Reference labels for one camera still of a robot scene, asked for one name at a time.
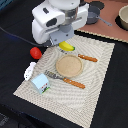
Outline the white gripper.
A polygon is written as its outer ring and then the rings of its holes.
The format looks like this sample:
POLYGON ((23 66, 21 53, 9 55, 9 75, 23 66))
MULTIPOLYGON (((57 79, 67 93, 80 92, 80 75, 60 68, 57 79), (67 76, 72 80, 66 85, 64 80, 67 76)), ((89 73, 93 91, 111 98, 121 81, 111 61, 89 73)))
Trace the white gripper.
POLYGON ((45 0, 32 10, 34 40, 48 47, 72 38, 86 24, 88 8, 80 0, 45 0))

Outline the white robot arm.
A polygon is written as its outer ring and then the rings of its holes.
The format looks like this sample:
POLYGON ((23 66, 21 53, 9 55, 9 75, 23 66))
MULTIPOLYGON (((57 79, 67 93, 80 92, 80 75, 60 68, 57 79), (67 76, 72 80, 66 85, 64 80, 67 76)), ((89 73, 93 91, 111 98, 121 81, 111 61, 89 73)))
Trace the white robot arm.
POLYGON ((44 47, 58 45, 74 36, 87 22, 88 4, 80 0, 45 0, 32 10, 32 35, 44 47))

